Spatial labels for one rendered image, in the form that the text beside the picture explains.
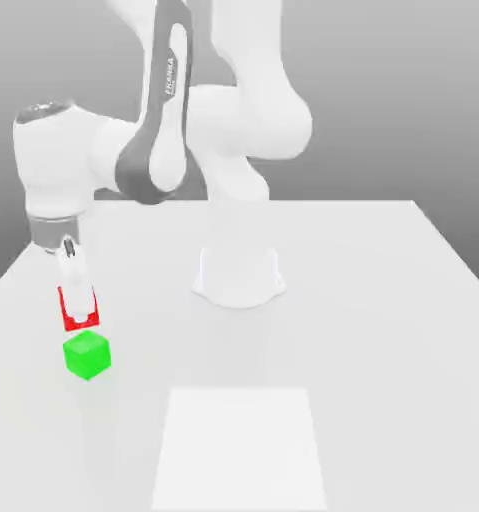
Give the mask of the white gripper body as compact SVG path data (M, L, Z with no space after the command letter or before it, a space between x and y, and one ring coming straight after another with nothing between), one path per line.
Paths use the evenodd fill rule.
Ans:
M85 253L70 235L65 235L57 251L65 310L78 323L94 312L93 287Z

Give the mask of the small red cube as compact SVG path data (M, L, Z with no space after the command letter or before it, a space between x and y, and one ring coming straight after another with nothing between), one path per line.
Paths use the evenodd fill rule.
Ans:
M93 295L93 310L88 314L87 319L85 321L77 321L74 317L69 316L67 313L62 287L57 287L60 308L63 317L64 328L67 332L75 331L83 328L89 328L93 326L97 326L100 324L99 311L98 311L98 303L96 295Z

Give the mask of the small green cube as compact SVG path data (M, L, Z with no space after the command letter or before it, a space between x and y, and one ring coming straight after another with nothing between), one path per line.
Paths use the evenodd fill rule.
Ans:
M109 341L102 335L83 331L63 344L67 369L89 381L111 366Z

